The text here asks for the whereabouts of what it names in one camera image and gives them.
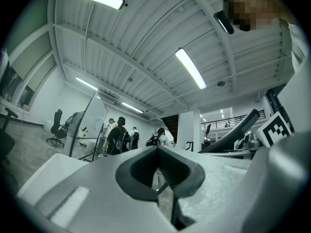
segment backpack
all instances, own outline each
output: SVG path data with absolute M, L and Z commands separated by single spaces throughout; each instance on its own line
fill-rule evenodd
M 117 141 L 115 142 L 114 148 L 116 148 L 118 151 L 120 151 L 120 153 L 127 152 L 128 151 L 128 143 L 130 141 L 131 141 L 131 137 L 128 134 L 128 131 L 125 129 L 125 132 L 121 131 L 121 135 L 118 137 Z
M 146 142 L 146 147 L 159 145 L 161 145 L 160 139 L 155 135 L 151 136 L 151 138 Z
M 137 144 L 139 141 L 139 133 L 135 132 L 133 135 L 133 144 Z

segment gray floor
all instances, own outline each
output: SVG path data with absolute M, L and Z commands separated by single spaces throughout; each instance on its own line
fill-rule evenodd
M 0 119 L 0 128 L 4 120 Z M 46 139 L 52 136 L 42 127 L 10 121 L 6 132 L 15 140 L 12 151 L 8 154 L 9 162 L 3 162 L 8 177 L 8 185 L 14 194 L 25 182 L 55 153 L 62 153 L 62 147 L 54 147 Z M 158 189 L 157 175 L 154 176 L 153 189 Z M 159 207 L 170 220 L 172 213 L 173 192 L 168 187 L 159 195 Z

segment staircase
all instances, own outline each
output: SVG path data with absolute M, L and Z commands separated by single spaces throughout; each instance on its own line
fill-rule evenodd
M 178 131 L 178 115 L 168 116 L 162 118 L 168 130 L 171 132 L 174 137 L 174 142 L 177 142 L 177 131 Z

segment ceiling smoke detector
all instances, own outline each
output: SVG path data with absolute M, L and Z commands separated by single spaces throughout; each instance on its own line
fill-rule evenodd
M 219 81 L 219 82 L 217 83 L 217 85 L 218 85 L 219 87 L 222 87 L 222 86 L 225 85 L 225 82 L 224 82 L 224 81 Z

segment floor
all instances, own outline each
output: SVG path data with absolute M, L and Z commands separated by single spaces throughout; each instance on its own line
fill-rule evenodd
M 0 128 L 4 120 L 0 119 Z M 3 162 L 8 185 L 13 194 L 55 153 L 62 153 L 62 147 L 55 147 L 47 139 L 51 133 L 43 127 L 10 121 L 6 132 L 15 140 L 12 151 L 8 154 L 8 162 Z M 154 176 L 153 189 L 158 189 L 157 174 Z M 159 195 L 159 207 L 165 217 L 170 220 L 172 213 L 173 192 L 168 187 Z

